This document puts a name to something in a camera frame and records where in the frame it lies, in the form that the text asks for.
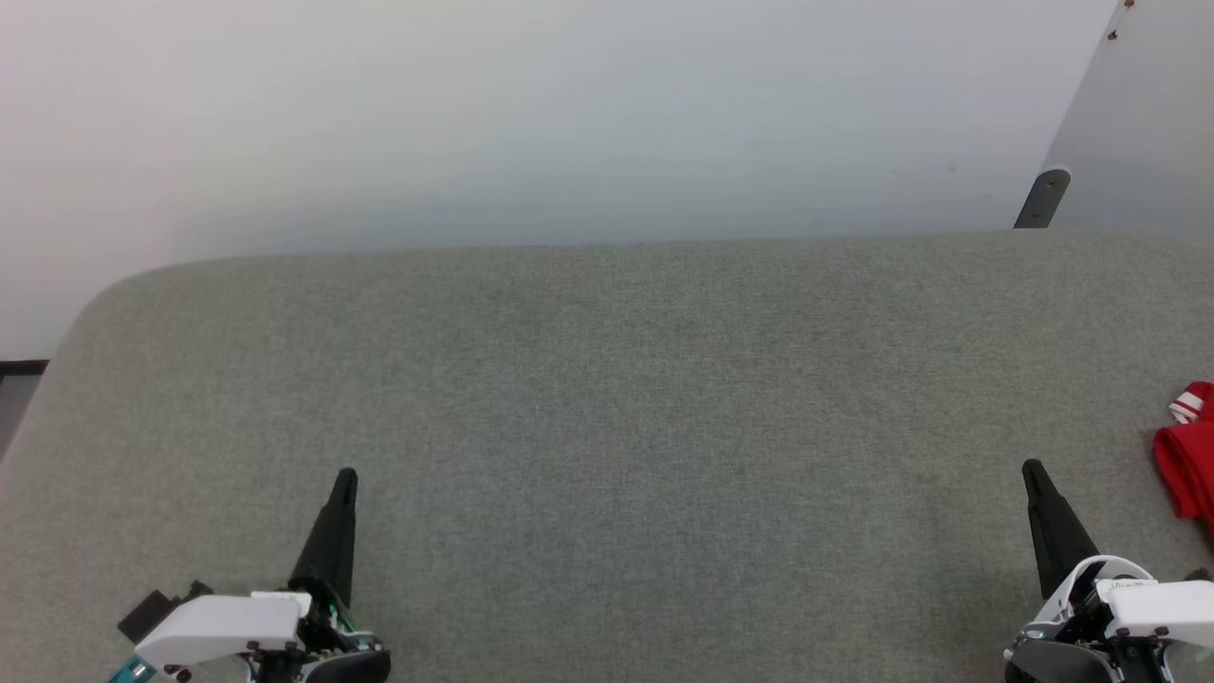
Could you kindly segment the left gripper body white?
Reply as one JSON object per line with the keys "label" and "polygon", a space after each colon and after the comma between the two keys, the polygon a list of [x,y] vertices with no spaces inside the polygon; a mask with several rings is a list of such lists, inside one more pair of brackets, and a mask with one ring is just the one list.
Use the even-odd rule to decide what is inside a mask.
{"label": "left gripper body white", "polygon": [[378,633],[304,591],[185,602],[135,644],[135,656],[157,667],[155,683],[205,683],[202,670],[225,661],[244,683],[387,683],[392,670]]}

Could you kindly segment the red basketball jersey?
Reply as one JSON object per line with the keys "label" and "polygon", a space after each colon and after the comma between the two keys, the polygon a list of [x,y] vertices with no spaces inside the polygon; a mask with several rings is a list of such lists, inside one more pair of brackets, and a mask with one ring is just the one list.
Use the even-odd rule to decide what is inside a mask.
{"label": "red basketball jersey", "polygon": [[1174,423],[1152,440],[1157,469],[1175,516],[1201,520],[1214,541],[1214,383],[1189,385],[1168,411]]}

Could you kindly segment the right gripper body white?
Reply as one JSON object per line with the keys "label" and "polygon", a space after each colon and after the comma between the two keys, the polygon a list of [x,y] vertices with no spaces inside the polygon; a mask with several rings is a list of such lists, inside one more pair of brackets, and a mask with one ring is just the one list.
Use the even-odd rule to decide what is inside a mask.
{"label": "right gripper body white", "polygon": [[1046,581],[1044,605],[1005,649],[1005,683],[1178,683],[1176,664],[1214,665],[1214,574],[1161,581],[1093,554]]}

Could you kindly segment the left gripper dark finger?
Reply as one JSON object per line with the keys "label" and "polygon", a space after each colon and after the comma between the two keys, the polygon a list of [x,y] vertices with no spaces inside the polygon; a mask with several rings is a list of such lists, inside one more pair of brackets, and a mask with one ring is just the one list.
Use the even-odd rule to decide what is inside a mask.
{"label": "left gripper dark finger", "polygon": [[352,468],[339,471],[328,501],[322,506],[304,543],[304,552],[299,554],[287,580],[289,590],[307,592],[316,601],[351,607],[357,493],[357,472]]}

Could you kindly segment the grey fabric sofa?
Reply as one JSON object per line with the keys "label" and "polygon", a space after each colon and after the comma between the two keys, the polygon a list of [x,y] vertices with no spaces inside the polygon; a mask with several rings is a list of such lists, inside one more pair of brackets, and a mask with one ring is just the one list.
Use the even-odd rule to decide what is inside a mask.
{"label": "grey fabric sofa", "polygon": [[1214,247],[1131,237],[157,269],[0,461],[0,683],[104,683],[153,590],[283,586],[344,467],[395,681],[999,681],[1026,459],[1104,552],[1214,570],[1150,459],[1202,379]]}

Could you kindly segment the dark metal bar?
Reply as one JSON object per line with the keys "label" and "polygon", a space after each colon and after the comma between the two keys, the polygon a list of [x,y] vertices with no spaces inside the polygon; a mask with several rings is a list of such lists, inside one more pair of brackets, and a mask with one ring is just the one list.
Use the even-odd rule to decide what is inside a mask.
{"label": "dark metal bar", "polygon": [[1059,203],[1062,203],[1072,175],[1065,167],[1048,167],[1033,182],[1016,221],[1014,230],[1044,230],[1057,215]]}

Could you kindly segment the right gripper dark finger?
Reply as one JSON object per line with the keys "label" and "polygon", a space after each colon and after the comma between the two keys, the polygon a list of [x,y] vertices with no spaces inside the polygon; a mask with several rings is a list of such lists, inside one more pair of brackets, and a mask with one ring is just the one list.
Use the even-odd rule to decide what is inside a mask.
{"label": "right gripper dark finger", "polygon": [[1100,550],[1038,459],[1027,459],[1021,476],[1040,596],[1046,599],[1080,562]]}

